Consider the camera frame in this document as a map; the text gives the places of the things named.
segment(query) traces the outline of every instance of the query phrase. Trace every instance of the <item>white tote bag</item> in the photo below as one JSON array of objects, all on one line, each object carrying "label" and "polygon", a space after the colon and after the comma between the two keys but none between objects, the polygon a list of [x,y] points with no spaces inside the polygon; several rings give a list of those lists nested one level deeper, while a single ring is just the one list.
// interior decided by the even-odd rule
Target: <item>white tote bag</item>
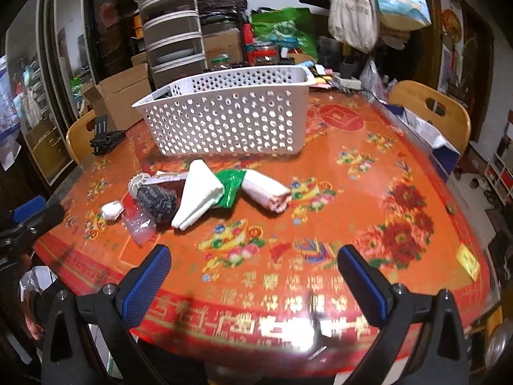
[{"label": "white tote bag", "polygon": [[337,41],[369,53],[380,30],[376,0],[332,0],[328,30]]}]

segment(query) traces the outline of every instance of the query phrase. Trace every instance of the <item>red circle print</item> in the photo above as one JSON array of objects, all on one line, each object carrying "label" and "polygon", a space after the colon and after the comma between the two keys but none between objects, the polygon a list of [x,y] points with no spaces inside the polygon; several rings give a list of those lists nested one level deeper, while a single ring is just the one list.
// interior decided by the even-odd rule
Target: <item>red circle print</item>
[{"label": "red circle print", "polygon": [[337,129],[356,131],[363,127],[362,118],[352,109],[338,104],[331,104],[321,108],[321,117],[329,125]]}]

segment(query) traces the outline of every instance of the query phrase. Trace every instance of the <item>yellow sticky note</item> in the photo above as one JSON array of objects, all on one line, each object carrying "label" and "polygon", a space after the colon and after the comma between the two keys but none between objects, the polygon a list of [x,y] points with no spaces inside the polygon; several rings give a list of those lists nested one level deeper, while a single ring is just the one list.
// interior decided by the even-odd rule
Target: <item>yellow sticky note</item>
[{"label": "yellow sticky note", "polygon": [[472,280],[476,282],[479,275],[480,265],[478,260],[472,254],[471,251],[462,243],[458,252],[456,253],[456,259],[461,263],[465,271],[470,275]]}]

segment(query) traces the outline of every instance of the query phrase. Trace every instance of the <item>person's hand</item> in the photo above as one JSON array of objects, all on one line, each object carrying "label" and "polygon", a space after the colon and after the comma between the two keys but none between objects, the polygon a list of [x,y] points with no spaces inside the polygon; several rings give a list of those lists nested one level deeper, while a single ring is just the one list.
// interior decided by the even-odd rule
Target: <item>person's hand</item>
[{"label": "person's hand", "polygon": [[[32,262],[30,260],[30,257],[27,254],[23,254],[20,258],[20,267],[18,269],[19,272],[17,279],[21,279],[25,272],[30,269],[31,264]],[[25,316],[25,323],[27,324],[27,329],[29,330],[34,340],[40,340],[42,338],[42,334],[39,330],[38,325],[34,321],[32,313],[30,312],[29,295],[30,291],[25,291],[24,301],[20,302],[20,305],[23,311],[23,315]]]}]

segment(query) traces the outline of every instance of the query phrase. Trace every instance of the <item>glass jar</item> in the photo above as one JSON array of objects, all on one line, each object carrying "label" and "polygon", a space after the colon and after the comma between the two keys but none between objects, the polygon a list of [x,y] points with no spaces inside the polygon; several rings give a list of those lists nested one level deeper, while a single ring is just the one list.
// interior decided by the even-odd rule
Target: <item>glass jar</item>
[{"label": "glass jar", "polygon": [[272,42],[255,42],[253,44],[253,65],[278,65],[278,49]]},{"label": "glass jar", "polygon": [[221,55],[220,57],[210,61],[214,71],[221,71],[230,69],[230,57],[228,55]]}]

